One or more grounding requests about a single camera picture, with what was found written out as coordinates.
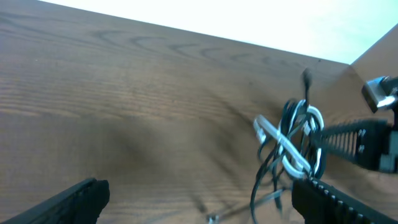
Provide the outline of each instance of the cable bundle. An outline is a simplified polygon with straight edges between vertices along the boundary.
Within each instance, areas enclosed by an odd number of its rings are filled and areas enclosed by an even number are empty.
[[[314,148],[309,141],[306,143],[306,137],[314,131],[323,129],[324,126],[321,113],[315,107],[310,106],[308,102],[308,91],[311,85],[308,69],[303,72],[303,80],[305,100],[289,100],[285,104],[278,129],[261,115],[254,121],[254,129],[261,142],[257,156],[262,163],[256,174],[256,182],[250,200],[251,215],[255,224],[257,224],[254,211],[256,193],[268,172],[272,174],[271,182],[274,185],[274,192],[276,192],[279,178],[285,171],[291,179],[302,179],[312,176],[320,178],[325,170],[326,156],[322,149]],[[264,130],[277,141],[265,160],[261,158],[261,152],[272,138],[267,138]],[[290,140],[300,130],[302,130],[300,147],[296,149]],[[277,164],[280,162],[283,164],[283,168],[277,173]],[[275,198],[275,205],[279,211],[282,211],[280,197]]]

